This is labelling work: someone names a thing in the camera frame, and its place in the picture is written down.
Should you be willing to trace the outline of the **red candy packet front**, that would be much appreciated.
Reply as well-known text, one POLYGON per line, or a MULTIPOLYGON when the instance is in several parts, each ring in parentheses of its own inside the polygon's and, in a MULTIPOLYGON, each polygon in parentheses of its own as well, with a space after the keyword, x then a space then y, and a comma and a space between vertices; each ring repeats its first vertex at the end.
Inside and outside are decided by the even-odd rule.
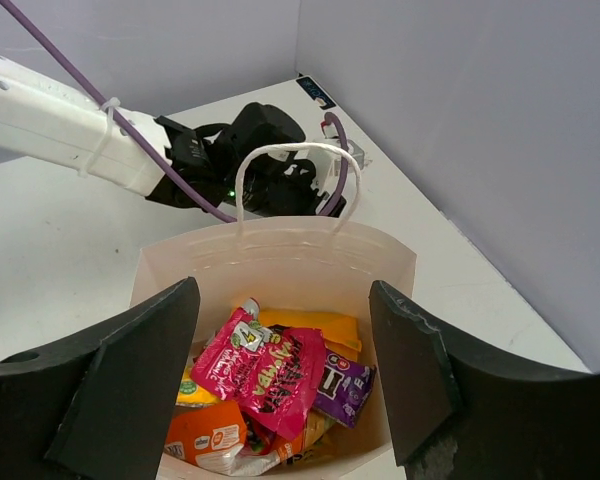
POLYGON ((259 304, 233 311, 191 370, 192 380, 286 440, 303 430, 326 362, 322 332, 272 330, 259 322, 259 304))

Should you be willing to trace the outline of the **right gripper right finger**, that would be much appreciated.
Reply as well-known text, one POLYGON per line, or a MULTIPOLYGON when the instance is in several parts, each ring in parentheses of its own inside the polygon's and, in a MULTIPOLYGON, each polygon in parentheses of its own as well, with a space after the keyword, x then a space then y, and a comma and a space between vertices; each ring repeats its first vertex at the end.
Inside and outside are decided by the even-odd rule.
POLYGON ((600 479, 600 373, 507 352, 386 282, 369 295, 395 460, 410 479, 600 479))

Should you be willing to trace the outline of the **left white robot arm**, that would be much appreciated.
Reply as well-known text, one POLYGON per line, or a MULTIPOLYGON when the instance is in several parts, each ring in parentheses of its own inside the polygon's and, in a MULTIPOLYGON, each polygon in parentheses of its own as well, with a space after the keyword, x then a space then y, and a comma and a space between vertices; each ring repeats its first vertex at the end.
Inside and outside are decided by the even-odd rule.
POLYGON ((107 180, 162 205, 209 210, 243 202, 260 216, 339 215, 346 204, 340 156, 321 148, 253 150, 306 136, 282 109, 246 104, 230 123, 187 127, 99 105, 84 93, 0 55, 0 148, 107 180))

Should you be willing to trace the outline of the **purple M&M's packet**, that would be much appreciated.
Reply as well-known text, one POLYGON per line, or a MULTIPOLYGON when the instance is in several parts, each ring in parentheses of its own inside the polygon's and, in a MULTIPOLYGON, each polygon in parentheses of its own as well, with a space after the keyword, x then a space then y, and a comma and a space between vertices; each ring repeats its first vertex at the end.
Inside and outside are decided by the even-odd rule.
POLYGON ((327 349, 312 408, 346 428, 354 428, 372 393, 376 371, 375 366, 359 364, 327 349))

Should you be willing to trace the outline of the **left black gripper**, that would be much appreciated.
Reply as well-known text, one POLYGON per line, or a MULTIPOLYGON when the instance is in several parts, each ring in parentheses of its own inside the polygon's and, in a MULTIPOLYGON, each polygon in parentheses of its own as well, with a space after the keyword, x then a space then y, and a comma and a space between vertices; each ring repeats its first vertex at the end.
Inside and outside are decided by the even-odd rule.
MULTIPOLYGON (((235 176, 244 158, 254 149, 282 143, 300 143, 306 136, 300 125, 274 105, 247 104, 230 124, 210 124, 199 129, 211 136, 205 151, 216 175, 227 189, 226 203, 235 202, 235 176)), ((315 215, 329 195, 313 185, 317 166, 295 152, 274 158, 254 159, 244 179, 244 208, 260 216, 315 215)))

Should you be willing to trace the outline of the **orange chips bag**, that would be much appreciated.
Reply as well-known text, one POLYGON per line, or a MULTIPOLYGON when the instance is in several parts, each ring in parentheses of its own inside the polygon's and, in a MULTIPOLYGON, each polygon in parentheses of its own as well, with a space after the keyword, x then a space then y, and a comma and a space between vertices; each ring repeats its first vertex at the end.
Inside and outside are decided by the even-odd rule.
POLYGON ((231 477, 262 475, 282 463, 276 435, 241 412, 234 401, 192 409, 172 418, 164 452, 209 472, 231 477))

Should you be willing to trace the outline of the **large orange gummy bag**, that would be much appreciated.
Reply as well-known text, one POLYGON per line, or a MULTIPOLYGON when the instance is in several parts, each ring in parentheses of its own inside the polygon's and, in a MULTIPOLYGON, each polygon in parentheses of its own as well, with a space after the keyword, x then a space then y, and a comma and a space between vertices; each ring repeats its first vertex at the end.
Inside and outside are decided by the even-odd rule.
MULTIPOLYGON (((358 336, 357 319, 327 312, 264 310, 259 317, 266 327, 312 328, 321 331, 326 350, 330 349, 359 364, 362 341, 358 336)), ((312 408, 302 432, 292 441, 277 436, 274 448, 283 457, 281 464, 293 464, 319 456, 319 448, 328 444, 327 431, 338 423, 312 408)))

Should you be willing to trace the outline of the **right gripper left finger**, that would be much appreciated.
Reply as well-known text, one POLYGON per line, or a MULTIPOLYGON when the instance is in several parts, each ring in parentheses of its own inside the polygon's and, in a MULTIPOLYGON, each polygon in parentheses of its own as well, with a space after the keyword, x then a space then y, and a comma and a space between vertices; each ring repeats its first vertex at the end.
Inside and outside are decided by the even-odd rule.
POLYGON ((0 479, 153 479, 196 329, 183 279, 0 361, 0 479))

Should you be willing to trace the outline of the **small yellow snack packet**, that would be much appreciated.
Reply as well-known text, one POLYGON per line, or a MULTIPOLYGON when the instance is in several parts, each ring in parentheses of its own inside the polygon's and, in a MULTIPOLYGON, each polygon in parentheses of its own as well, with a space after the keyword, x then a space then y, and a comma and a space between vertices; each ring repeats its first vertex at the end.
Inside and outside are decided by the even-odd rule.
POLYGON ((192 379, 191 371, 191 366, 187 366, 184 369, 176 397, 176 405, 186 408, 205 408, 219 403, 221 401, 220 398, 198 385, 192 379))

